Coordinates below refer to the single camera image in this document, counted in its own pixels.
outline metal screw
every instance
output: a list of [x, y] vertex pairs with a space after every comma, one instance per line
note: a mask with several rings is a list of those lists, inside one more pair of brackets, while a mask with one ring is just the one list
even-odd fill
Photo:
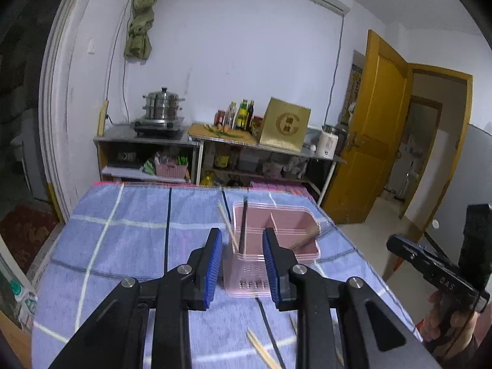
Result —
[[360, 277], [351, 277], [348, 284], [353, 288], [362, 288], [362, 286], [364, 286], [364, 281]]
[[179, 265], [178, 273], [180, 273], [181, 275], [188, 275], [189, 273], [191, 273], [192, 269], [193, 268], [190, 265]]
[[292, 266], [292, 271], [297, 273], [298, 275], [304, 275], [308, 271], [308, 269], [304, 265], [294, 265]]
[[124, 288], [131, 288], [135, 285], [135, 279], [133, 277], [125, 277], [122, 281], [121, 281], [121, 285], [124, 287]]

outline yellow door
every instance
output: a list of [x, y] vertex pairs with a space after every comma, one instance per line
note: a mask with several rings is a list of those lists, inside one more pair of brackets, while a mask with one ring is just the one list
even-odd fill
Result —
[[362, 223], [390, 174], [410, 103], [408, 63], [372, 30], [348, 142], [323, 209], [335, 223]]

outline gold box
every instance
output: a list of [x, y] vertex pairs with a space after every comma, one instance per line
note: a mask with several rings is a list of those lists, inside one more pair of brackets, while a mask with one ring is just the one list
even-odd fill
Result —
[[279, 149], [301, 151], [310, 115], [309, 108], [270, 98], [261, 122], [258, 142]]

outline blue checkered tablecloth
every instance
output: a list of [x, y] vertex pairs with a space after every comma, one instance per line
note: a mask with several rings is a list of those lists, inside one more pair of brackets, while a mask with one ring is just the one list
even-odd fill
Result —
[[[303, 196], [254, 189], [166, 188], [158, 185], [104, 184], [78, 203], [58, 238], [39, 285], [33, 329], [33, 369], [46, 369], [70, 337], [124, 277], [141, 281], [161, 277], [167, 268], [188, 260], [204, 245], [212, 227], [225, 230], [217, 210], [241, 203], [302, 206], [321, 225], [321, 258], [312, 267], [337, 280], [363, 278], [420, 339], [408, 313], [355, 246], [331, 219]], [[224, 243], [227, 243], [223, 232]], [[194, 368], [264, 368], [250, 345], [252, 329], [270, 354], [267, 326], [286, 368], [295, 367], [296, 336], [288, 312], [278, 312], [270, 298], [228, 297], [221, 287], [206, 312], [190, 312]], [[150, 368], [153, 312], [148, 326], [144, 367]]]

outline wooden cutting board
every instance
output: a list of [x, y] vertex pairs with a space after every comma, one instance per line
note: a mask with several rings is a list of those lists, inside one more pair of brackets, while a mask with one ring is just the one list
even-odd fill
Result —
[[230, 141], [238, 141], [240, 143], [256, 145], [256, 139], [248, 132], [243, 130], [228, 130], [227, 132], [218, 131], [215, 126], [203, 123], [194, 123], [188, 128], [188, 134], [197, 139], [216, 138]]

